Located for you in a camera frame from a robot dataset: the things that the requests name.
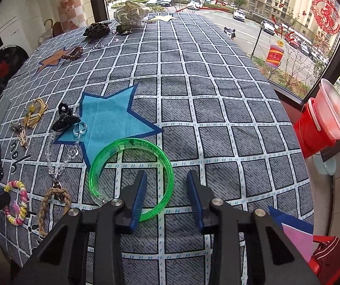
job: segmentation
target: lamp post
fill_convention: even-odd
[[[253,47],[253,51],[252,51],[252,54],[251,54],[251,60],[252,60],[253,55],[254,55],[254,50],[256,49],[257,43],[258,43],[258,41],[259,41],[261,31],[264,30],[264,28],[265,28],[264,24],[263,24],[263,23],[260,23],[260,32],[259,32],[259,36],[257,37],[256,44],[255,44],[254,47]]]

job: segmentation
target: gray plaid fabric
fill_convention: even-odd
[[[110,95],[138,83],[132,109],[163,132],[147,139],[169,156],[175,187],[167,207],[155,218],[140,223],[132,236],[123,236],[122,257],[126,284],[207,284],[213,237],[200,235],[193,223],[185,180],[190,169],[216,196],[238,209],[283,212],[313,222],[309,179],[298,141],[276,94],[245,54],[210,20],[197,14],[173,14],[170,22],[148,23],[133,34],[104,37],[93,49],[78,29],[49,40],[38,48],[10,80],[5,96],[11,99],[0,127],[3,167],[8,180],[21,180],[29,192],[29,211],[22,226],[14,227],[0,214],[0,244],[23,265],[40,243],[36,214],[51,186],[44,145],[49,127],[66,102],[75,110],[83,92]],[[60,48],[84,47],[74,62],[61,61],[34,75],[38,62]],[[18,146],[10,122],[24,115],[30,98],[41,97],[49,109],[27,132],[27,150]],[[65,160],[68,146],[54,145],[56,166]],[[25,155],[30,158],[15,166]],[[142,151],[124,151],[111,158],[100,187],[117,197],[121,187],[133,183],[137,167],[148,174],[144,212],[162,198],[166,180],[157,160]],[[73,198],[73,207],[93,209],[87,188],[83,154],[73,159],[60,180]],[[16,199],[17,192],[11,192]],[[46,218],[50,230],[62,216],[62,205],[52,200]],[[247,262],[240,242],[243,284]],[[94,235],[88,248],[87,282],[92,283]]]

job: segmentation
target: washing machine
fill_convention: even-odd
[[[31,53],[18,18],[13,17],[5,22],[0,27],[0,95]]]

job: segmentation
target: pink and yellow bead bracelet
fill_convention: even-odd
[[[26,187],[21,181],[9,181],[4,187],[4,191],[9,192],[12,188],[19,188],[20,190],[21,205],[19,206],[18,217],[15,218],[10,214],[8,206],[5,206],[3,210],[8,221],[14,226],[19,226],[24,222],[27,213],[27,192]]]

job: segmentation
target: metal screw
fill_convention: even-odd
[[[224,201],[221,200],[220,198],[214,198],[214,199],[212,200],[212,203],[213,203],[214,205],[222,205],[222,204],[224,203]]]
[[[264,209],[256,209],[254,211],[254,213],[258,216],[258,217],[264,217],[266,215],[266,212]]]
[[[68,214],[72,217],[76,216],[79,214],[79,209],[78,208],[71,208],[69,211],[68,211]]]
[[[111,201],[111,204],[115,206],[122,205],[122,200],[120,198],[115,198]]]

